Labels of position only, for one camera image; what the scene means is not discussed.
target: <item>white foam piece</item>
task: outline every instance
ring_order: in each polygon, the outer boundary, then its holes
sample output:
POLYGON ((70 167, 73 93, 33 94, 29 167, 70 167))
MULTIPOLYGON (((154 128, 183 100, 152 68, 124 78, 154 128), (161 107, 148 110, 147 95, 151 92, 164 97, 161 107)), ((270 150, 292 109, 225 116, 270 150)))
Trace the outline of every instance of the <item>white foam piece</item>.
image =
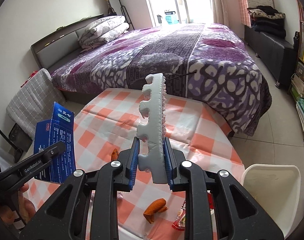
POLYGON ((165 77, 162 73, 149 74, 145 80, 142 92, 149 100, 140 102, 139 111, 143 118, 148 117, 148 123, 140 123, 136 129, 136 136, 147 141, 148 154, 138 156, 138 169, 150 171, 153 183, 167 184, 163 139, 165 136, 165 77))

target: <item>black bench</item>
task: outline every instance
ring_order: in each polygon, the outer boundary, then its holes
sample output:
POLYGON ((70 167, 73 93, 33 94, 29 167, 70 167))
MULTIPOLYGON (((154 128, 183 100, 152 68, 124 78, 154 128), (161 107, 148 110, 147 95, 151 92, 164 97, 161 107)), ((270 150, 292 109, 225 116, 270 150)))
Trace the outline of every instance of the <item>black bench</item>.
POLYGON ((279 88, 281 84, 288 87, 297 59, 293 45, 270 33, 256 32, 247 26, 244 26, 244 39, 275 77, 275 86, 279 88))

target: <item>white wall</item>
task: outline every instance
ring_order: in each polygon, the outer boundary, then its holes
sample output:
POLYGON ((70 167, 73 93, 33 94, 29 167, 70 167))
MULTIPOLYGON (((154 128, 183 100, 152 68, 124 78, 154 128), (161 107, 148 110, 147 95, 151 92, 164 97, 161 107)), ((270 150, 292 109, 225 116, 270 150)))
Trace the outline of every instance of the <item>white wall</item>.
POLYGON ((244 25, 241 23, 241 14, 238 0, 226 0, 228 5, 229 27, 239 38, 244 38, 244 25))
MULTIPOLYGON (((151 18, 151 7, 146 0, 121 0, 122 5, 127 9, 127 12, 132 20, 134 28, 143 29, 153 27, 151 18)), ((111 5, 119 14, 119 2, 111 0, 111 5)))
POLYGON ((285 13, 284 29, 285 39, 293 44, 293 37, 296 31, 300 31, 299 11, 296 0, 273 0, 274 8, 285 13))
MULTIPOLYGON (((104 0, 4 1, 0 7, 0 128, 6 135, 14 125, 6 106, 38 69, 31 45, 60 26, 101 13, 107 13, 104 0)), ((1 136, 0 146, 9 150, 1 136)))

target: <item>blue cardboard box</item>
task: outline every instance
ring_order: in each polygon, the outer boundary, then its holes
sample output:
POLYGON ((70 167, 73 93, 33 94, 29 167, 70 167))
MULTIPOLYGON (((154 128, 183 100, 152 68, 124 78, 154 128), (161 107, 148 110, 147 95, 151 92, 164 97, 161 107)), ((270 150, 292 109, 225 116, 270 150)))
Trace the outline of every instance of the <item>blue cardboard box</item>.
POLYGON ((74 113, 57 102, 54 103, 52 119, 38 122, 35 131, 34 154, 62 141, 66 151, 53 159, 52 164, 40 172, 36 179, 63 183, 75 170, 74 156, 74 113))

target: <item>headboard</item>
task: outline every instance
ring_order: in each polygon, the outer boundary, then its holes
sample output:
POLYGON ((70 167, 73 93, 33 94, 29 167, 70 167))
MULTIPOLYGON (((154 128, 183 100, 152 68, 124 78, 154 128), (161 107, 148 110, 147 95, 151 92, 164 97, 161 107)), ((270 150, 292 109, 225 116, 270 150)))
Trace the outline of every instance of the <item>headboard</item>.
POLYGON ((34 43, 31 51, 39 68, 46 68, 51 73, 76 58, 82 51, 78 37, 88 24, 102 17, 104 15, 100 14, 72 23, 34 43))

